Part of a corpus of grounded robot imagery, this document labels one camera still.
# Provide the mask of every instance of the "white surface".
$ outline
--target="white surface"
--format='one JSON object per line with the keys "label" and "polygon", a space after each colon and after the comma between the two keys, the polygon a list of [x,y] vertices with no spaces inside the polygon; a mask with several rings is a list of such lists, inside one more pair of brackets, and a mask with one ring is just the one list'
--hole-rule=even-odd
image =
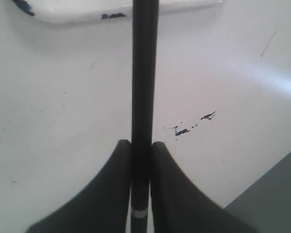
{"label": "white surface", "polygon": [[[162,16],[157,60],[154,139],[218,204],[291,151],[291,0]],[[0,1],[0,233],[97,174],[130,138],[130,98],[131,22],[54,26]],[[199,125],[175,141],[181,122]]]}
{"label": "white surface", "polygon": [[[52,23],[101,20],[103,14],[132,15],[132,0],[27,0],[35,18]],[[161,0],[161,13],[192,10],[222,0]]]}

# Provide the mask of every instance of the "black rod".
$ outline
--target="black rod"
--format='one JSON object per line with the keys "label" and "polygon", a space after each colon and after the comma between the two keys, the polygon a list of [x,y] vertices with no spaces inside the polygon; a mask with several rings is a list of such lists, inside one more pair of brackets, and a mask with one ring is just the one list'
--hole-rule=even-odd
{"label": "black rod", "polygon": [[146,233],[159,0],[133,0],[131,233]]}

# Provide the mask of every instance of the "white object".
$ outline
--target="white object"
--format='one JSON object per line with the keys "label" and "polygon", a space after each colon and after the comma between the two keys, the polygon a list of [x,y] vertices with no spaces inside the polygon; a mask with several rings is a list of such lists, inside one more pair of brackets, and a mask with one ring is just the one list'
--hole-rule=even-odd
{"label": "white object", "polygon": [[[207,7],[223,0],[161,0],[161,13]],[[51,22],[84,22],[132,16],[132,0],[14,0],[27,14]]]}

